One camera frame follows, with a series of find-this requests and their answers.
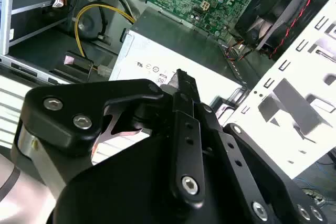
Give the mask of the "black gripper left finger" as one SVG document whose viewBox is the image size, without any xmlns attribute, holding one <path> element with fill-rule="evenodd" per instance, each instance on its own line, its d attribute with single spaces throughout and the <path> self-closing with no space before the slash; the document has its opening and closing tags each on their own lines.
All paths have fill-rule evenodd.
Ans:
<svg viewBox="0 0 336 224">
<path fill-rule="evenodd" d="M 177 70 L 166 87 L 147 79 L 38 87 L 25 97 L 16 134 L 20 152 L 32 160 L 59 199 L 82 172 L 149 138 L 170 143 L 178 178 L 198 193 L 204 175 L 196 81 Z"/>
</svg>

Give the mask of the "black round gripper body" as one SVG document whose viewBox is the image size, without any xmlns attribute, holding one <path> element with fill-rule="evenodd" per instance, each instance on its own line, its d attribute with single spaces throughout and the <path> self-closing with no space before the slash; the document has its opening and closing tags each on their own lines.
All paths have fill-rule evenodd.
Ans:
<svg viewBox="0 0 336 224">
<path fill-rule="evenodd" d="M 53 223 L 240 223 L 229 182 L 206 143 L 197 182 L 178 178 L 170 143 L 149 138 L 82 172 L 61 193 Z"/>
</svg>

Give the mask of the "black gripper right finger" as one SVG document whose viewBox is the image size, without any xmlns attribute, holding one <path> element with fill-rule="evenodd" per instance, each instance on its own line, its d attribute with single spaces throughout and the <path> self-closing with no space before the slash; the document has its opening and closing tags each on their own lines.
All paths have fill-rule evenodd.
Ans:
<svg viewBox="0 0 336 224">
<path fill-rule="evenodd" d="M 316 203 L 237 124 L 222 127 L 206 104 L 196 105 L 201 133 L 233 192 L 240 223 L 327 223 Z"/>
</svg>

